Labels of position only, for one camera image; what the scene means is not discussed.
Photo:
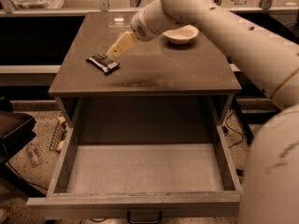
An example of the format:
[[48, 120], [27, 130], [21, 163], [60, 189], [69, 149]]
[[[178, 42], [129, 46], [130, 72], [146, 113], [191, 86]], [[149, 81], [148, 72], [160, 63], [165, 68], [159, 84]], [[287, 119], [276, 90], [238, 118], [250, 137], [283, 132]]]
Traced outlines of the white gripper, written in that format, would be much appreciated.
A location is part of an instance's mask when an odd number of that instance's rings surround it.
[[132, 17], [131, 29], [132, 32], [127, 31], [122, 33], [116, 42], [111, 45], [107, 51], [109, 58], [116, 59], [132, 49], [137, 44], [137, 39], [148, 42], [156, 37], [156, 34], [153, 33], [146, 24], [144, 9], [140, 9]]

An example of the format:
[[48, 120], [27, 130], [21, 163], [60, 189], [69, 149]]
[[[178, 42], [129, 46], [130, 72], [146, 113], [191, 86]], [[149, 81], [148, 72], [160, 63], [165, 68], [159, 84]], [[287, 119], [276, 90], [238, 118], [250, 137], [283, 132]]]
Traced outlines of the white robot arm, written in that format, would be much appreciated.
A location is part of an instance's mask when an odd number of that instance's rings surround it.
[[251, 144], [238, 223], [299, 224], [299, 46], [213, 0], [155, 0], [107, 53], [116, 58], [185, 24], [199, 28], [281, 110]]

